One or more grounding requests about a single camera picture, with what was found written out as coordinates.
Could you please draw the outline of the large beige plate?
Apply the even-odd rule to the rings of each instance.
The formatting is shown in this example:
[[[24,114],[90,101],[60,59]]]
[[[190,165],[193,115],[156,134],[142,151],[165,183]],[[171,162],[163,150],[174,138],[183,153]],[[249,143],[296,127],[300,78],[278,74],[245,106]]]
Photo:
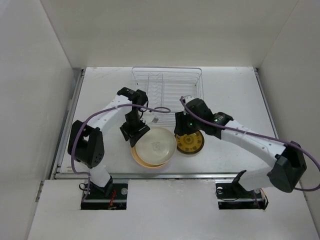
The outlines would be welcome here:
[[[171,131],[152,127],[135,144],[138,157],[153,166],[166,164],[176,153],[177,142]]]

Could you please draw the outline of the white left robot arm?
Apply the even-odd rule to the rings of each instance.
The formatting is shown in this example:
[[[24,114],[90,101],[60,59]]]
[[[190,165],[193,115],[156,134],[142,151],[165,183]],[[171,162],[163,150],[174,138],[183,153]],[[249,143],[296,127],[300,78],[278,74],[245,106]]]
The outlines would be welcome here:
[[[148,97],[144,91],[123,87],[104,109],[84,121],[73,122],[67,152],[75,174],[79,174],[75,163],[86,167],[86,170],[82,171],[82,174],[88,177],[87,183],[82,188],[85,197],[92,190],[103,199],[111,195],[113,178],[103,165],[106,135],[120,118],[124,117],[125,122],[119,129],[125,141],[132,147],[135,146],[150,130],[140,117],[141,110],[147,107]]]

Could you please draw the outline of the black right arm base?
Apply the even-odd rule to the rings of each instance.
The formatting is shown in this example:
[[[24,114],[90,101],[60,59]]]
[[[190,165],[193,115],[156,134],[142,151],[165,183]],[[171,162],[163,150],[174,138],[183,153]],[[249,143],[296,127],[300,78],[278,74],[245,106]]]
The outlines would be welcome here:
[[[261,188],[247,191],[231,179],[215,181],[215,195],[219,210],[266,210],[268,197]]]

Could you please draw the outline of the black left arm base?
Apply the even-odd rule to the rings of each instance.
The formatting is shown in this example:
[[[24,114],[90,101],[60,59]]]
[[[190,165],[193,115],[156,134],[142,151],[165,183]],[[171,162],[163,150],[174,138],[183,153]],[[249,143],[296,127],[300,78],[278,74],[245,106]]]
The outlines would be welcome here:
[[[127,179],[110,179],[106,187],[94,183],[80,183],[81,210],[126,210],[129,191]]]

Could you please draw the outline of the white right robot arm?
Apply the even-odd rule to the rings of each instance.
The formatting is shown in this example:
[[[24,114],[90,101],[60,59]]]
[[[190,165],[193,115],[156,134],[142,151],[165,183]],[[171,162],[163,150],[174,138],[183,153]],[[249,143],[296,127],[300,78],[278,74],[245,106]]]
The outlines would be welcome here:
[[[275,138],[255,133],[226,113],[212,113],[200,98],[182,96],[180,103],[184,110],[175,114],[176,135],[203,131],[246,150],[267,164],[267,167],[257,170],[241,170],[231,183],[235,196],[243,197],[259,188],[275,187],[285,193],[291,193],[296,188],[307,169],[297,143],[282,143]]]

